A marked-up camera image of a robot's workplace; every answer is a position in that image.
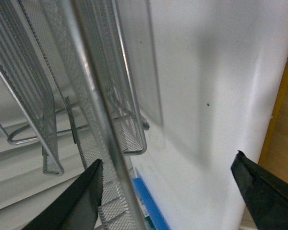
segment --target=wooden edge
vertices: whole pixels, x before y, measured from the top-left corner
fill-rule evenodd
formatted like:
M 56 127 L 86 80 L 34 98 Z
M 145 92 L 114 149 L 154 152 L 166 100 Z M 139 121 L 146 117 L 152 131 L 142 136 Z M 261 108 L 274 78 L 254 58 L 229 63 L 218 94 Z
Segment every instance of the wooden edge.
M 287 91 L 287 87 L 288 87 L 288 61 L 285 65 L 283 77 L 282 77 L 282 80 L 278 89 L 277 97 L 275 100 L 275 105 L 274 105 L 273 112 L 272 112 L 272 118 L 270 120 L 269 127 L 265 135 L 264 145 L 263 145 L 260 158 L 258 161 L 259 165 L 263 165 L 264 163 L 264 160 L 268 151 L 268 147 L 269 147 L 269 144 L 272 139 L 272 135 L 276 126 L 279 111 L 281 109 L 281 106 L 282 106 L 282 103 L 283 103 L 283 100 Z

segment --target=white wall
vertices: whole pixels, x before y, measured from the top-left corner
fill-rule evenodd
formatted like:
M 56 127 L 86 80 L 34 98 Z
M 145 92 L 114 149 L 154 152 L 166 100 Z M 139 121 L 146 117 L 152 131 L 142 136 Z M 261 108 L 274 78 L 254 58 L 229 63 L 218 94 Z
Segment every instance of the white wall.
M 172 230 L 237 230 L 244 202 L 230 166 L 237 150 L 259 158 L 288 56 L 288 1 L 148 3 L 153 39 L 145 2 L 120 3 L 151 125 L 132 162 Z

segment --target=mesh panel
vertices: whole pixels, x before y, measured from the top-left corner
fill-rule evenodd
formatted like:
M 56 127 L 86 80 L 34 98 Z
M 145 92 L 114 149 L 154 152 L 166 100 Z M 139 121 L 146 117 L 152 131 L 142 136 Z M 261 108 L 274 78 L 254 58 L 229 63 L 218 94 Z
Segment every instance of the mesh panel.
M 121 49 L 112 2 L 84 0 L 77 4 L 120 148 L 128 153 L 141 152 L 145 140 L 141 139 L 142 127 L 137 123 L 128 82 L 130 72 Z
M 33 17 L 35 1 L 22 0 L 21 2 L 29 17 L 30 15 Z M 40 17 L 40 20 L 45 20 L 50 28 L 56 49 L 60 53 L 66 73 L 68 73 L 74 92 L 78 97 L 77 103 L 80 107 L 73 108 L 72 113 L 81 114 L 80 108 L 83 112 L 82 115 L 74 116 L 76 126 L 74 137 L 84 167 L 88 167 L 96 159 L 103 161 L 105 189 L 102 206 L 99 208 L 103 227 L 117 230 L 136 229 L 118 182 L 113 162 L 110 159 L 108 147 L 99 132 L 100 124 L 96 122 L 94 108 L 89 101 L 89 92 L 85 87 L 85 78 L 82 77 L 81 65 L 67 33 L 68 29 L 64 25 L 60 8 L 52 0 L 41 0 L 38 4 L 39 11 L 44 15 L 44 18 Z M 107 2 L 87 0 L 78 1 L 77 4 L 80 4 L 81 17 L 86 22 L 83 25 L 90 41 L 90 48 L 92 53 L 96 54 L 94 57 L 96 63 L 94 64 L 97 66 L 98 75 L 101 76 L 99 82 L 119 139 L 120 148 L 125 152 L 139 152 L 143 149 L 143 140 L 140 135 L 142 127 L 136 122 L 135 103 L 129 88 L 127 69 L 120 48 L 112 5 Z M 32 23 L 35 25 L 45 24 L 45 22 L 38 22 L 36 18 L 31 21 L 35 21 Z M 51 66 L 55 66 L 54 60 L 48 58 L 48 61 Z M 82 129 L 83 126 L 89 126 L 90 129 Z
M 0 1 L 0 75 L 44 146 L 44 172 L 63 173 L 50 84 L 12 2 L 4 0 Z

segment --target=wire mesh tray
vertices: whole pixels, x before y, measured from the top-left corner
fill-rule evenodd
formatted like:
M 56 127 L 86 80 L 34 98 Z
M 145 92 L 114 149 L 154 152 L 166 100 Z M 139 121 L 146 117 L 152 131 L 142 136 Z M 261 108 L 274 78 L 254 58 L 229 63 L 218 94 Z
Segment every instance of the wire mesh tray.
M 13 1 L 0 1 L 0 76 L 43 145 L 44 172 L 63 174 L 54 98 Z

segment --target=perforated metal sheet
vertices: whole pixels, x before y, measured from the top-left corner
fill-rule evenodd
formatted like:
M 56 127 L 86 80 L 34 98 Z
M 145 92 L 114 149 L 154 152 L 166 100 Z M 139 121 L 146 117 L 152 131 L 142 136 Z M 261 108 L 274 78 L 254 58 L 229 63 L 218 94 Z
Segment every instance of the perforated metal sheet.
M 120 147 L 125 153 L 142 153 L 143 125 L 113 3 L 84 0 L 77 5 Z
M 25 10 L 30 12 L 28 15 L 34 15 L 34 9 L 30 8 L 33 5 L 32 2 L 33 0 L 22 0 Z M 79 149 L 82 152 L 81 154 L 82 160 L 84 161 L 84 167 L 88 167 L 92 162 L 94 162 L 94 160 L 98 158 L 102 159 L 104 164 L 103 184 L 107 189 L 104 190 L 102 206 L 99 209 L 103 227 L 104 229 L 124 230 L 127 229 L 125 227 L 128 226 L 128 229 L 136 229 L 134 220 L 131 218 L 131 214 L 129 212 L 129 207 L 126 202 L 125 195 L 117 178 L 112 159 L 110 158 L 108 146 L 104 142 L 100 133 L 100 126 L 102 124 L 98 124 L 96 122 L 94 106 L 89 101 L 90 92 L 87 91 L 87 82 L 83 76 L 83 70 L 81 69 L 81 63 L 79 62 L 76 50 L 73 48 L 74 46 L 69 36 L 68 28 L 65 26 L 62 12 L 60 11 L 56 1 L 41 0 L 38 3 L 41 7 L 39 10 L 45 16 L 45 18 L 41 18 L 41 20 L 46 20 L 51 29 L 52 36 L 56 41 L 56 47 L 60 53 L 60 58 L 62 59 L 66 73 L 68 74 L 71 84 L 73 85 L 73 89 L 78 97 L 77 102 L 79 103 L 85 117 L 85 119 L 81 119 L 79 116 L 74 116 L 77 129 L 77 142 L 79 143 Z M 83 7 L 90 7 L 89 11 L 85 9 L 85 13 L 89 13 L 91 11 L 91 14 L 94 14 L 92 5 L 89 1 L 81 1 L 79 3 L 83 3 Z M 100 16 L 101 15 L 96 14 L 96 17 L 99 17 L 98 23 L 102 23 L 102 18 L 100 18 Z M 91 34 L 89 34 L 87 37 L 89 40 L 96 39 L 96 43 L 94 43 L 98 46 L 98 50 L 96 52 L 102 52 L 103 48 L 101 47 L 101 37 L 99 36 L 100 32 L 94 27 L 90 28 L 90 30 L 92 30 L 91 32 L 94 33 L 93 36 L 95 37 L 92 37 Z M 119 47 L 111 47 L 110 51 L 113 52 L 112 49 L 114 48 L 118 49 L 117 52 L 122 52 Z M 97 61 L 94 64 L 96 66 L 101 65 L 102 68 L 104 68 L 106 64 L 108 65 L 110 62 L 115 61 L 114 59 L 121 58 L 111 57 L 111 59 L 106 59 L 106 54 L 98 53 L 98 55 L 102 55 L 103 59 L 101 62 Z M 115 127 L 116 135 L 119 137 L 120 148 L 126 152 L 141 152 L 144 149 L 144 145 L 140 135 L 140 127 L 137 123 L 138 120 L 136 120 L 137 114 L 134 108 L 135 104 L 133 101 L 131 101 L 132 96 L 127 79 L 128 76 L 126 75 L 127 70 L 125 69 L 124 72 L 124 66 L 121 66 L 122 64 L 124 65 L 124 63 L 120 63 L 117 60 L 116 62 L 117 63 L 115 64 L 115 69 L 111 69 L 111 72 L 104 73 L 105 75 L 102 73 L 102 76 L 104 76 L 104 78 L 102 77 L 104 82 L 102 79 L 99 79 L 102 84 L 101 88 L 106 98 L 108 110 L 111 113 L 112 123 Z M 120 71 L 122 74 L 116 74 L 113 76 L 110 75 L 115 71 Z M 86 124 L 89 125 L 90 129 L 78 129 L 79 127 Z
M 11 1 L 0 1 L 0 76 L 43 144 L 44 172 L 62 174 L 50 84 Z

